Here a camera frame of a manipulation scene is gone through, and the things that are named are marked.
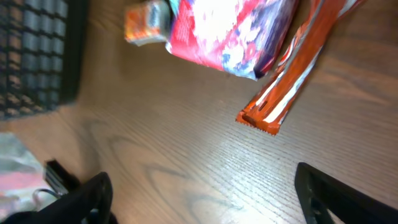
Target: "black object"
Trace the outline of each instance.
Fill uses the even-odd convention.
[[[47,164],[47,168],[51,170],[47,174],[50,174],[49,178],[53,183],[58,186],[76,184],[74,177],[63,172],[65,171],[63,168],[58,175],[59,167],[61,166],[56,161],[50,161]],[[71,189],[70,193],[41,211],[14,214],[3,224],[81,224],[82,220],[88,224],[117,224],[116,217],[110,212],[112,197],[111,181],[107,173],[101,172],[77,189]]]
[[[295,188],[308,224],[334,223],[328,209],[350,223],[398,223],[398,211],[316,168],[299,163]]]
[[[45,181],[58,195],[65,195],[80,186],[80,181],[69,174],[57,161],[46,163]]]
[[[0,119],[75,100],[87,10],[88,0],[0,1]]]

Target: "desk surface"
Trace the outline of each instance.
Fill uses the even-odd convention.
[[[279,135],[234,119],[254,82],[123,40],[123,1],[91,6],[75,105],[7,124],[40,161],[111,177],[120,223],[303,223],[298,162],[398,208],[398,1],[334,29]]]

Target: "wooden desk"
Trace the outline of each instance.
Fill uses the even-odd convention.
[[[264,81],[127,44],[124,4],[91,6],[77,104],[8,124],[41,161],[108,172],[120,223],[303,223],[302,161],[398,208],[398,1],[340,22],[276,137],[234,122]]]

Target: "orange package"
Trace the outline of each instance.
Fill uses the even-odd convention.
[[[275,74],[239,112],[236,121],[276,135],[294,99],[308,80],[331,28],[363,1],[311,0],[309,18],[298,28]]]
[[[163,0],[151,0],[128,7],[124,36],[138,46],[165,42],[170,33],[170,11]]]

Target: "plastic wrapper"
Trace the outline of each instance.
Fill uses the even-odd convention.
[[[363,0],[311,0],[310,16],[298,28],[270,82],[239,112],[236,121],[275,135],[308,80],[333,25]]]
[[[138,46],[166,42],[170,35],[170,9],[162,0],[129,6],[125,18],[125,39]]]
[[[0,134],[0,148],[0,222],[13,213],[40,210],[56,200],[49,194],[34,198],[37,189],[51,188],[43,179],[41,164],[15,135]]]
[[[274,64],[296,6],[296,0],[181,0],[167,50],[260,78]]]

